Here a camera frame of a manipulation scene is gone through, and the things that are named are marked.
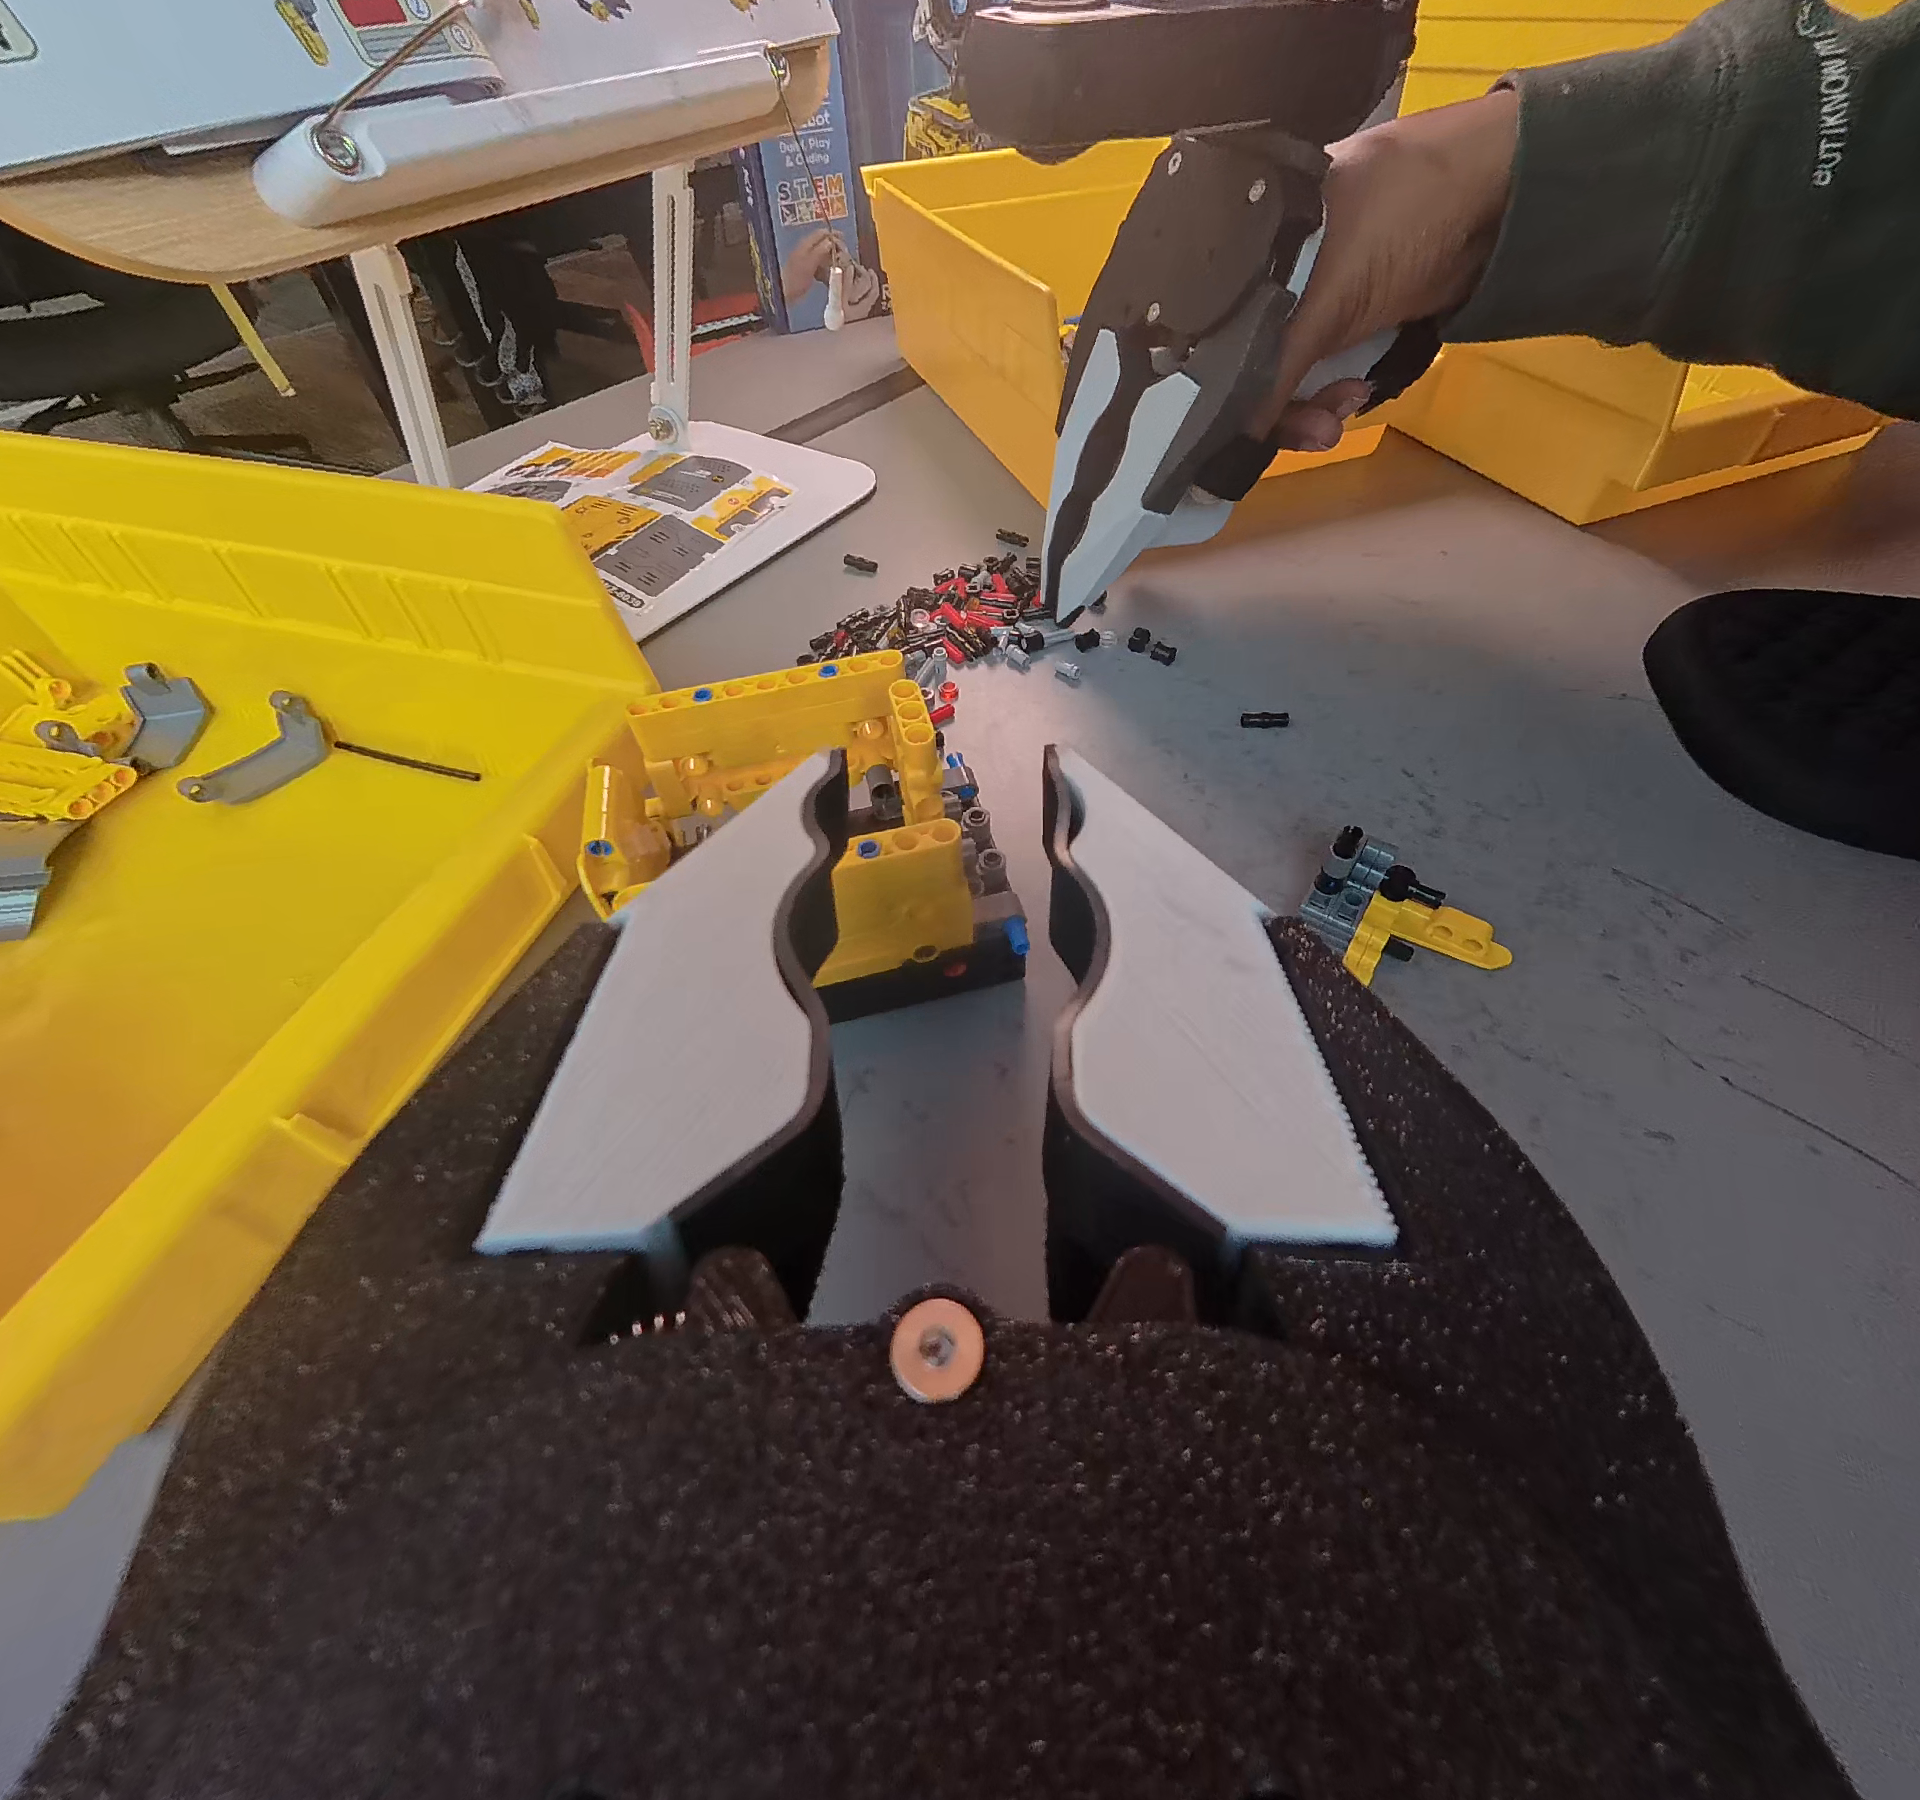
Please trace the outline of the pile of small lego pins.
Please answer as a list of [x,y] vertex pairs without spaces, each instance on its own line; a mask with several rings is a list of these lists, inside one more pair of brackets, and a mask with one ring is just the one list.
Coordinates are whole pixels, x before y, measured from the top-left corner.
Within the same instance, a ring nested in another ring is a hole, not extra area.
[[820,632],[808,635],[795,665],[842,677],[858,663],[889,656],[900,665],[896,679],[915,697],[931,726],[933,744],[948,746],[948,734],[964,701],[964,677],[975,670],[1010,675],[1046,675],[1063,686],[1085,684],[1096,656],[1119,653],[1172,670],[1180,660],[1176,641],[1139,621],[1122,627],[1110,616],[1107,597],[1067,624],[1042,605],[1041,557],[1016,529],[999,529],[992,550],[950,563],[928,575],[847,605]]

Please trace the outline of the yellow black lego robot model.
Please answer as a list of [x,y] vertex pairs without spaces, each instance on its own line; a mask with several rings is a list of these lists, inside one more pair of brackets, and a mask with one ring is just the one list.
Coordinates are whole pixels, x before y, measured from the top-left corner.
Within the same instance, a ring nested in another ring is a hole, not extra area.
[[954,703],[900,653],[837,654],[657,689],[588,765],[578,877],[612,919],[806,757],[850,765],[847,841],[830,875],[837,941],[815,977],[832,1022],[1017,980],[1028,927],[968,763]]

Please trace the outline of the instruction booklet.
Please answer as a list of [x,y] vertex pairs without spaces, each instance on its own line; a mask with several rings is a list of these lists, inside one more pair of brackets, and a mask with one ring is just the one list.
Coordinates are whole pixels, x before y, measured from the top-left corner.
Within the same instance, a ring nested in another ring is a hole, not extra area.
[[829,0],[3,0],[3,171],[267,142],[333,107],[610,95],[669,112],[837,38]]

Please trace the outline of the sticker sheet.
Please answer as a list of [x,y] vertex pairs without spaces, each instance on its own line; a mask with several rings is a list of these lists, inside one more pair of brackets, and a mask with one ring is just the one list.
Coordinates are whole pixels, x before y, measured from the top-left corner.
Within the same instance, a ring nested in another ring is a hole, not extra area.
[[630,609],[659,600],[795,494],[779,475],[712,454],[564,444],[533,448],[469,490],[561,511],[601,581]]

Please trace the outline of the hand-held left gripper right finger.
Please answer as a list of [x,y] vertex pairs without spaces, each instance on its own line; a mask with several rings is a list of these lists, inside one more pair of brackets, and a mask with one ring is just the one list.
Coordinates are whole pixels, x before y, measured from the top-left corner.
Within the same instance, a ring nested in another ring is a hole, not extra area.
[[1070,746],[1042,751],[1046,937],[1072,992],[1042,1117],[1044,1297],[1089,1322],[1123,1258],[1202,1319],[1256,1258],[1395,1258],[1401,1226],[1284,964],[1274,909]]

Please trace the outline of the grey grille yellow lego assembly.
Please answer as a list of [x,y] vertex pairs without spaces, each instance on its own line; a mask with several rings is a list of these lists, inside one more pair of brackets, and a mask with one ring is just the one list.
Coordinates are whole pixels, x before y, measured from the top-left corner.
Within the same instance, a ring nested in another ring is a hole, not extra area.
[[1448,901],[1394,848],[1340,828],[1301,904],[1302,923],[1369,988],[1385,961],[1433,952],[1485,972],[1513,964],[1494,927]]

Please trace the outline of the person's right hand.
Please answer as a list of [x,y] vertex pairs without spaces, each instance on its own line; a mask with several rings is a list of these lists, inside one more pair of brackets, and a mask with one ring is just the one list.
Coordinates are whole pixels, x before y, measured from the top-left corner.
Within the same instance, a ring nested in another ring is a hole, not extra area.
[[1332,356],[1470,297],[1508,195],[1519,91],[1498,86],[1330,144],[1324,239],[1252,437],[1326,450],[1356,414],[1359,379],[1302,393]]

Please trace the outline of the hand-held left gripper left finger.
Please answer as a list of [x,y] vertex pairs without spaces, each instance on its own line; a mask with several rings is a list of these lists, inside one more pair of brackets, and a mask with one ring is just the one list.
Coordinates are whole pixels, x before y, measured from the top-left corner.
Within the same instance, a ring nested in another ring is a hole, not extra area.
[[479,1258],[604,1256],[671,1318],[709,1258],[743,1254],[809,1316],[846,1185],[815,977],[847,819],[847,755],[803,757],[610,923]]

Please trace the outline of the white book stand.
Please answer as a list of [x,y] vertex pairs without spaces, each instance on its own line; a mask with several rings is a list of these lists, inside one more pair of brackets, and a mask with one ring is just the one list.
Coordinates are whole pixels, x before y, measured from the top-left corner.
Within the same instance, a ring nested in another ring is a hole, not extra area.
[[452,105],[370,105],[397,70],[301,118],[249,163],[97,158],[10,173],[3,223],[120,274],[168,282],[272,276],[346,255],[394,400],[413,478],[452,486],[444,425],[408,308],[400,243],[589,188],[653,179],[649,404],[628,483],[588,490],[620,540],[653,523],[701,545],[657,554],[660,588],[610,574],[638,643],[716,599],[877,490],[847,457],[728,423],[692,420],[692,195],[695,158],[780,132],[827,91],[837,21],[829,0],[638,0],[659,67],[558,67],[536,84]]

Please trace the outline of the black office chair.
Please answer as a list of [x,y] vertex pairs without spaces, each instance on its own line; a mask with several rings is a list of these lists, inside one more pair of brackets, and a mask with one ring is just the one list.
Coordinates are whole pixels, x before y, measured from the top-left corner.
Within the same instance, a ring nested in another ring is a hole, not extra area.
[[209,437],[177,411],[180,397],[241,379],[241,368],[209,372],[236,348],[257,372],[272,372],[232,289],[125,274],[3,226],[2,306],[2,400],[28,407],[23,433],[113,415],[139,444],[319,466],[301,434]]

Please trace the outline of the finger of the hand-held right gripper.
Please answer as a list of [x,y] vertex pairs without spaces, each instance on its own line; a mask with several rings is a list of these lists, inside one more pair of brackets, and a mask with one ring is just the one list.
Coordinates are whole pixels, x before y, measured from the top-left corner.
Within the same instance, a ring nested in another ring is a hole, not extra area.
[[1145,504],[1147,483],[1199,393],[1187,374],[1170,374],[1131,407],[1117,466],[1093,492],[1081,538],[1065,553],[1065,624],[1107,592],[1142,553],[1210,540],[1232,515],[1234,500],[1202,490],[1184,492],[1165,513]]
[[1093,502],[1122,455],[1122,343],[1100,328],[1083,356],[1054,450],[1042,528],[1042,612],[1067,625],[1083,603],[1067,599],[1067,557],[1086,534]]

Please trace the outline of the person's right forearm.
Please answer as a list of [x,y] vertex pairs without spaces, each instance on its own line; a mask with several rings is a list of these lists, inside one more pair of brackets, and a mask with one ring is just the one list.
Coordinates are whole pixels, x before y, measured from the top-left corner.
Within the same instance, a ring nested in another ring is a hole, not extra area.
[[1516,147],[1449,343],[1650,345],[1917,420],[1917,0],[1724,0],[1495,86]]

